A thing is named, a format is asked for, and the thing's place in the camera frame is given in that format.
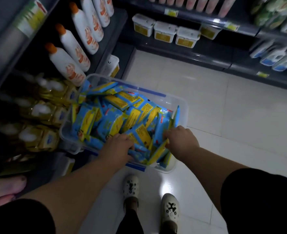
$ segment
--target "clear plastic container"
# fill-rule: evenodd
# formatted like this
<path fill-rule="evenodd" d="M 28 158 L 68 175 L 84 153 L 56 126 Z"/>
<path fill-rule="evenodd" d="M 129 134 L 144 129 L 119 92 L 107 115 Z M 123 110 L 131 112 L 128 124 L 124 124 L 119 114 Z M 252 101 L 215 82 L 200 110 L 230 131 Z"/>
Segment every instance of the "clear plastic container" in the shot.
<path fill-rule="evenodd" d="M 180 107 L 180 118 L 179 118 L 179 125 L 182 126 L 186 126 L 187 122 L 188 122 L 188 112 L 189 112 L 189 106 L 187 104 L 187 102 L 182 99 L 179 98 L 177 96 L 171 95 L 171 94 L 163 94 L 160 92 L 156 92 L 150 89 L 146 89 L 146 88 L 142 88 L 139 85 L 135 85 L 134 83 L 130 83 L 124 80 L 120 80 L 120 79 L 115 79 L 115 78 L 111 78 L 109 76 L 103 76 L 103 75 L 99 75 L 99 74 L 90 74 L 87 76 L 86 80 L 88 80 L 92 86 L 97 86 L 97 85 L 101 85 L 107 82 L 111 82 L 111 81 L 115 81 L 115 82 L 119 82 L 122 85 L 127 86 L 128 88 L 126 89 L 127 91 L 132 91 L 132 92 L 139 92 L 140 94 L 143 94 L 144 96 L 146 96 L 148 99 L 150 99 L 151 101 L 155 102 L 158 105 L 161 105 L 169 110 L 172 111 L 176 111 L 177 106 L 179 105 Z M 98 150 L 87 146 L 86 144 L 78 141 L 76 138 L 74 138 L 73 136 L 71 136 L 70 131 L 71 131 L 71 107 L 68 110 L 65 119 L 60 127 L 59 130 L 59 134 L 60 137 L 68 143 L 71 144 L 77 144 L 78 146 L 81 146 L 82 149 L 87 149 L 89 151 L 91 151 L 92 154 L 97 155 L 98 154 Z M 158 164 L 152 164 L 150 166 L 153 166 L 155 169 L 157 169 L 160 172 L 163 173 L 169 173 L 171 172 L 176 165 L 176 159 L 174 156 L 171 157 L 169 165 L 167 166 L 167 168 L 162 168 L 161 166 L 159 166 Z M 138 169 L 140 171 L 144 171 L 146 166 L 142 165 L 140 163 L 128 163 L 127 166 Z"/>

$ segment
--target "foot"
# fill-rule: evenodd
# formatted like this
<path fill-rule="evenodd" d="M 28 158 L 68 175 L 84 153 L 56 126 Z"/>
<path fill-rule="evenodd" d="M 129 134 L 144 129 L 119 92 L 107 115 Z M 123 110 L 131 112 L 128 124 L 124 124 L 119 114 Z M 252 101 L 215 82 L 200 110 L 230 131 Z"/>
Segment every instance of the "foot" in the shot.
<path fill-rule="evenodd" d="M 137 212 L 139 202 L 139 178 L 135 175 L 129 175 L 125 178 L 123 184 L 123 195 L 124 195 L 124 211 L 133 209 Z"/>
<path fill-rule="evenodd" d="M 179 215 L 179 203 L 175 196 L 169 193 L 163 195 L 161 203 L 161 228 L 166 226 L 167 229 L 171 229 L 177 233 Z"/>

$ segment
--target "supermarket aisle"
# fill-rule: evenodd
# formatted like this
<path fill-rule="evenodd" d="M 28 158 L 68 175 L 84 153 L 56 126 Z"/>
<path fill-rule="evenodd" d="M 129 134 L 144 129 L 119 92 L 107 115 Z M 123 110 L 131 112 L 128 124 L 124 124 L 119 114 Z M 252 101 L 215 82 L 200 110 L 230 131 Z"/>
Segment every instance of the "supermarket aisle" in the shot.
<path fill-rule="evenodd" d="M 287 176 L 287 90 L 141 51 L 127 80 L 185 98 L 190 107 L 188 127 L 201 147 Z M 168 174 L 124 167 L 103 189 L 80 234 L 115 233 L 124 215 L 122 180 L 131 173 L 140 179 L 138 216 L 145 233 L 158 233 L 164 193 L 180 202 L 178 233 L 227 233 L 225 221 L 199 181 L 177 162 Z"/>

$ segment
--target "orange cap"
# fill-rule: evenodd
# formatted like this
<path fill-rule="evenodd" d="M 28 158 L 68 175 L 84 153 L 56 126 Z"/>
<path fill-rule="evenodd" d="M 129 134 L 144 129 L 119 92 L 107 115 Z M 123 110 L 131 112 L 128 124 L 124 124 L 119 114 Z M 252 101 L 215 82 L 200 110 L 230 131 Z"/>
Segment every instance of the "orange cap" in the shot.
<path fill-rule="evenodd" d="M 55 28 L 56 28 L 56 30 L 58 31 L 58 33 L 60 34 L 60 35 L 64 35 L 65 34 L 65 28 L 63 27 L 63 25 L 62 24 L 56 24 L 55 25 Z"/>
<path fill-rule="evenodd" d="M 79 8 L 77 8 L 77 5 L 74 2 L 70 2 L 70 9 L 73 14 L 76 14 L 79 12 Z"/>
<path fill-rule="evenodd" d="M 57 52 L 57 48 L 52 43 L 46 43 L 45 48 L 51 54 L 54 54 Z"/>

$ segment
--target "left hand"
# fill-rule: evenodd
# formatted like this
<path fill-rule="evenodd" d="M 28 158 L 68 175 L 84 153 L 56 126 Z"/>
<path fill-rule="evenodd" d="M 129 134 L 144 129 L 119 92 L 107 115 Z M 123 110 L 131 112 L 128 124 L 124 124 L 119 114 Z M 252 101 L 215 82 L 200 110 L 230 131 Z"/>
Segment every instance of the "left hand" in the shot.
<path fill-rule="evenodd" d="M 99 151 L 98 158 L 117 172 L 132 160 L 132 157 L 128 155 L 129 149 L 134 149 L 134 142 L 129 139 L 129 136 L 116 134 L 106 141 Z"/>

